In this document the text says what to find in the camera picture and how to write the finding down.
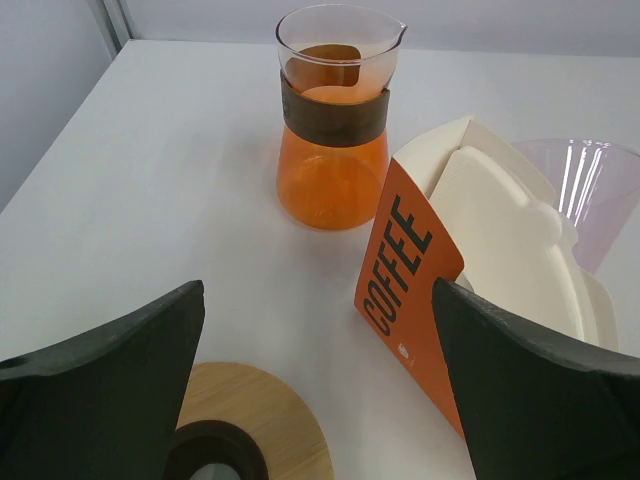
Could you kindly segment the orange glass coffee carafe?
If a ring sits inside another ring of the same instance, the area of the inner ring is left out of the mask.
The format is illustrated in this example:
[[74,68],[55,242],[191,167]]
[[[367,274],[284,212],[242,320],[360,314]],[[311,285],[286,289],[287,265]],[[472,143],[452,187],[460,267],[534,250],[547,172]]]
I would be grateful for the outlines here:
[[346,4],[304,7],[278,22],[284,129],[276,188],[300,223],[346,230],[375,215],[389,163],[389,84],[406,29]]

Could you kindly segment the aluminium frame post left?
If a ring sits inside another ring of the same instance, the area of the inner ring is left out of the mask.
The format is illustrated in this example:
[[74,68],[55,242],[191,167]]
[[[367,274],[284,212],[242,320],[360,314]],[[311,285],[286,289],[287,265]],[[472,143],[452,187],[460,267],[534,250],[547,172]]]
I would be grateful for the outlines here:
[[97,6],[113,56],[116,56],[130,40],[136,38],[127,3],[125,0],[98,0]]

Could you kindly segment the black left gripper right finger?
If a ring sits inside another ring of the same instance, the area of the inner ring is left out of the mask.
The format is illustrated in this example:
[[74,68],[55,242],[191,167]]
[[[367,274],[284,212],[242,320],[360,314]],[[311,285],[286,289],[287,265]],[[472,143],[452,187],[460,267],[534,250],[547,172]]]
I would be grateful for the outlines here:
[[432,304],[479,479],[636,479],[639,360],[439,279]]

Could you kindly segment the clear pink glass dripper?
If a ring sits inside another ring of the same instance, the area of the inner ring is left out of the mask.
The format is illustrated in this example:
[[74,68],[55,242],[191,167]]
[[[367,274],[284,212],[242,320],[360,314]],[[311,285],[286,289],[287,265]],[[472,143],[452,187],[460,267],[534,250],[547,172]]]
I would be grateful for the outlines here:
[[639,154],[591,139],[538,139],[514,147],[549,180],[555,207],[576,227],[576,261],[595,273],[639,203]]

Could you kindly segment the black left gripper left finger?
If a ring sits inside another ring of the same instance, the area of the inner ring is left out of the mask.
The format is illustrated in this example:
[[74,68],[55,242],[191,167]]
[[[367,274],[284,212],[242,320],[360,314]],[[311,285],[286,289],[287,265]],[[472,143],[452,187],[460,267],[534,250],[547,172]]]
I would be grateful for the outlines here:
[[161,478],[204,317],[204,285],[189,281],[2,361],[2,478]]

